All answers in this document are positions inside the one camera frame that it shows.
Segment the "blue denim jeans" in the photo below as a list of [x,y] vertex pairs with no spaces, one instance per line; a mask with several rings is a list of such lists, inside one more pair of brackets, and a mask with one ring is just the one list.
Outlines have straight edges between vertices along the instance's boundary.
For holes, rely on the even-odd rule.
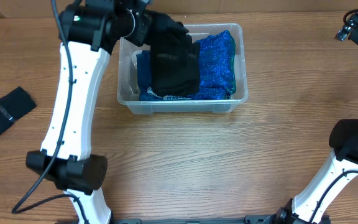
[[158,96],[152,89],[152,69],[150,62],[150,51],[143,50],[136,56],[137,84],[140,90],[140,101],[170,101],[170,100],[191,100],[200,91],[196,86],[195,93],[187,93],[185,96],[165,95]]

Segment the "large black garment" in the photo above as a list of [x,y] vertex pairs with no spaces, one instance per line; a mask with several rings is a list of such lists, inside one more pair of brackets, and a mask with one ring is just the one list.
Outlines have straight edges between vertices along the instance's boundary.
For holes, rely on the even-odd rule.
[[188,96],[199,91],[198,57],[157,54],[152,57],[152,89],[158,96]]

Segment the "clear plastic storage bin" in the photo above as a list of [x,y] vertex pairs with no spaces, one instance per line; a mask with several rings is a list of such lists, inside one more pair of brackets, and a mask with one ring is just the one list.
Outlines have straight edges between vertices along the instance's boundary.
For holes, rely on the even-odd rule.
[[185,24],[194,41],[210,35],[229,31],[236,43],[234,58],[234,74],[236,92],[228,100],[173,100],[173,101],[141,101],[137,84],[137,55],[148,50],[148,45],[138,47],[121,38],[119,46],[117,100],[128,107],[134,114],[153,113],[230,113],[249,96],[247,86],[246,59],[242,27],[236,23],[222,24]]

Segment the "sparkly blue garment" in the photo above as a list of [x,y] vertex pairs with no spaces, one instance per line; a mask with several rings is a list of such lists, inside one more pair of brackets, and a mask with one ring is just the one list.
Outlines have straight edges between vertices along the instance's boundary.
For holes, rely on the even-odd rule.
[[236,43],[228,30],[196,41],[200,45],[199,92],[192,100],[228,100],[236,92]]

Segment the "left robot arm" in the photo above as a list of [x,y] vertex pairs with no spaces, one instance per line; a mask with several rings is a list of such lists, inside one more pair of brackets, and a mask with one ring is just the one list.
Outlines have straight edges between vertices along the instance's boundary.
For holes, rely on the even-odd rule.
[[144,43],[151,24],[147,2],[75,1],[55,12],[60,46],[60,79],[52,119],[27,167],[52,181],[76,210],[80,223],[112,223],[102,183],[108,162],[91,152],[91,126],[102,77],[116,42]]

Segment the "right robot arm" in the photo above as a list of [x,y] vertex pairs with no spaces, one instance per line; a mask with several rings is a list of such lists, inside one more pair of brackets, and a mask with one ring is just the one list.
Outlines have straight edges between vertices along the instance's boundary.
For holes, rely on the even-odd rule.
[[[358,45],[358,9],[345,13],[343,23],[335,38]],[[329,156],[312,181],[265,223],[330,223],[325,210],[358,176],[358,119],[338,121],[331,131],[329,146]]]

